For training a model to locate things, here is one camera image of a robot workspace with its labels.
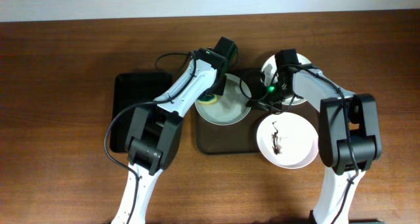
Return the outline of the green yellow sponge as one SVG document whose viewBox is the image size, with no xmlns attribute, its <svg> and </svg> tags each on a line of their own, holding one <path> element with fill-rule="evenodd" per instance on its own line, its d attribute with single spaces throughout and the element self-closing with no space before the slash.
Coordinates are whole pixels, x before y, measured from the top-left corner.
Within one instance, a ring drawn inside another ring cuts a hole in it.
<svg viewBox="0 0 420 224">
<path fill-rule="evenodd" d="M 215 94 L 206 93 L 196 100 L 198 104 L 214 104 L 218 101 L 218 96 Z"/>
</svg>

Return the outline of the white plate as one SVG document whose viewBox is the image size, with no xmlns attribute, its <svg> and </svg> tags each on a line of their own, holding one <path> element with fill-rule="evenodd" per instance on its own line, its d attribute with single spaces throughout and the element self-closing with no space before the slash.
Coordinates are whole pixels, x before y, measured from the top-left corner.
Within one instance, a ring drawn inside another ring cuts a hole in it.
<svg viewBox="0 0 420 224">
<path fill-rule="evenodd" d="M 248 115 L 251 108 L 246 106 L 251 97 L 251 91 L 243 81 L 240 87 L 238 76 L 227 74 L 226 85 L 222 96 L 216 97 L 216 101 L 210 104 L 195 102 L 199 115 L 209 123 L 215 125 L 233 125 Z"/>
<path fill-rule="evenodd" d="M 261 154 L 272 164 L 285 169 L 299 169 L 312 163 L 318 155 L 318 133 L 300 115 L 284 112 L 271 114 L 256 132 Z"/>
<path fill-rule="evenodd" d="M 305 57 L 305 56 L 303 56 L 299 53 L 297 53 L 297 59 L 298 59 L 298 62 L 300 64 L 310 64 L 311 63 L 311 61 L 309 61 L 309 59 L 307 59 L 307 57 Z M 267 86 L 270 83 L 271 79 L 273 78 L 273 75 L 276 71 L 275 66 L 274 66 L 275 63 L 276 63 L 275 55 L 272 55 L 265 61 L 265 63 L 263 64 L 263 66 L 261 68 L 262 72 L 264 73 L 264 77 L 261 79 L 261 82 L 263 82 L 265 86 Z M 292 96 L 288 96 L 284 101 L 282 101 L 282 104 L 284 106 L 288 105 L 292 101 L 291 99 L 292 99 Z M 291 105 L 295 106 L 295 105 L 298 105 L 298 104 L 302 104 L 304 102 L 306 102 L 306 99 L 299 98 L 298 96 L 296 96 L 293 99 Z"/>
</svg>

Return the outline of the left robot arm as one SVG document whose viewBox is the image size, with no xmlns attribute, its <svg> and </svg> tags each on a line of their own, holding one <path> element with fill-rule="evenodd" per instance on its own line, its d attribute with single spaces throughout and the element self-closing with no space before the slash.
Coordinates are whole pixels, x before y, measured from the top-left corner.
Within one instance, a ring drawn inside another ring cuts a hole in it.
<svg viewBox="0 0 420 224">
<path fill-rule="evenodd" d="M 185 114 L 198 100 L 213 102 L 221 96 L 226 73 L 238 47 L 222 37 L 214 48 L 187 54 L 188 67 L 178 80 L 152 101 L 136 102 L 119 112 L 111 125 L 133 111 L 125 139 L 128 164 L 111 161 L 128 171 L 127 184 L 112 223 L 144 223 L 146 210 L 161 173 L 174 160 Z"/>
</svg>

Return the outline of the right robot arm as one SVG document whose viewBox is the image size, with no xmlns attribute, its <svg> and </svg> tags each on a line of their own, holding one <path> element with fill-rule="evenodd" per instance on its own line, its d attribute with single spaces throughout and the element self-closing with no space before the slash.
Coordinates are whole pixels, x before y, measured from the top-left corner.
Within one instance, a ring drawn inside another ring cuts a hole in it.
<svg viewBox="0 0 420 224">
<path fill-rule="evenodd" d="M 259 124 L 257 146 L 272 164 L 324 166 L 309 223 L 348 223 L 358 183 L 382 153 L 375 98 L 338 86 L 295 49 L 281 50 L 254 71 L 264 93 L 250 99 L 270 115 Z"/>
</svg>

